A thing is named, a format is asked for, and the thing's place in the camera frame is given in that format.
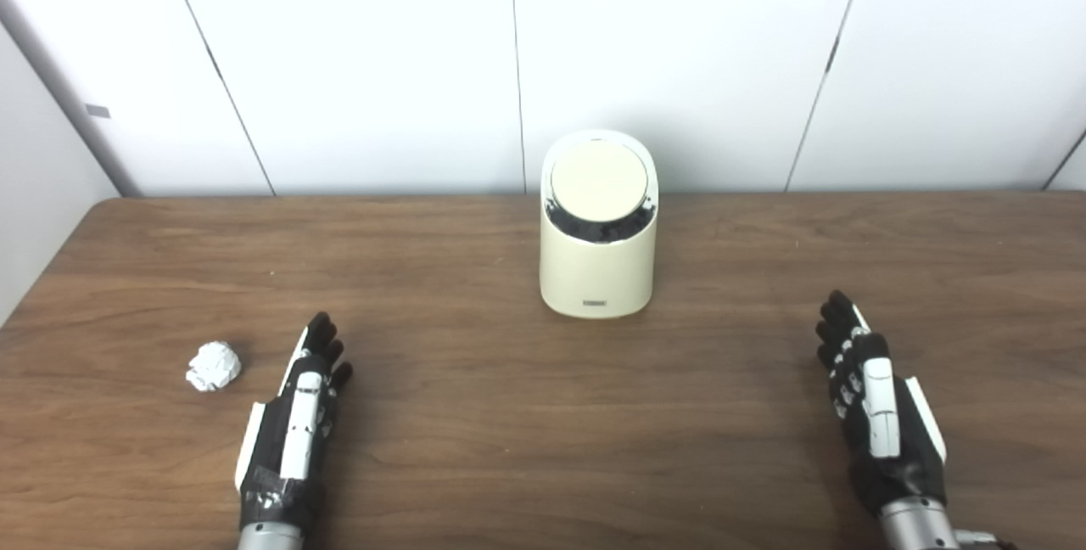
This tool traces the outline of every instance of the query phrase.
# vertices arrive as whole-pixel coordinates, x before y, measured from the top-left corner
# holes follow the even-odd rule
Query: fingertip
[[[833,292],[830,293],[830,302],[837,308],[843,308],[843,309],[853,308],[853,300],[850,300],[848,296],[846,296],[838,289],[834,289]]]
[[[822,365],[825,366],[826,370],[833,370],[833,358],[836,357],[833,351],[834,349],[825,343],[819,345],[818,360],[822,361]]]
[[[328,345],[328,350],[325,351],[325,361],[328,362],[329,367],[336,365],[336,360],[338,360],[342,353],[343,341],[332,340],[331,343]]]
[[[350,362],[343,362],[332,372],[331,379],[329,380],[330,387],[340,390],[354,373],[354,366]]]

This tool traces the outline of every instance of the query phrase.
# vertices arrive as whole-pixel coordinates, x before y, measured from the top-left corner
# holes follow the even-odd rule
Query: round lid
[[[608,140],[589,140],[559,155],[551,187],[563,209],[574,216],[611,222],[641,205],[648,175],[632,150]]]

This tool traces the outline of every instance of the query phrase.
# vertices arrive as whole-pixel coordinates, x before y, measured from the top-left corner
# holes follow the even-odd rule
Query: robotic hand
[[[302,330],[279,395],[254,403],[241,442],[235,486],[241,495],[239,550],[300,550],[324,502],[320,465],[336,401],[351,364],[336,325],[318,313]]]
[[[920,383],[894,374],[886,339],[871,333],[842,291],[821,311],[818,358],[830,372],[830,400],[851,452],[853,490],[894,550],[959,548],[944,508],[946,448]]]

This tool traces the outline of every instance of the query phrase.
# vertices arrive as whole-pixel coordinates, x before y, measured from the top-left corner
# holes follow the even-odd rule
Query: robot wrist
[[[879,522],[894,550],[960,548],[946,508],[929,497],[906,497],[885,504]]]

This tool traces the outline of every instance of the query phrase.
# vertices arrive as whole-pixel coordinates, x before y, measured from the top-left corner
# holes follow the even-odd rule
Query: white plastic panel
[[[790,189],[1039,188],[1084,48],[1086,0],[854,0]]]
[[[184,0],[12,1],[127,193],[269,193]],[[87,116],[85,102],[111,118]]]
[[[78,225],[117,191],[0,25],[0,325]]]
[[[665,190],[784,189],[848,0],[516,0],[529,188],[619,129]]]
[[[1078,149],[1063,164],[1048,188],[1086,190],[1086,146],[1078,145]]]
[[[278,193],[522,191],[513,0],[189,0]]]

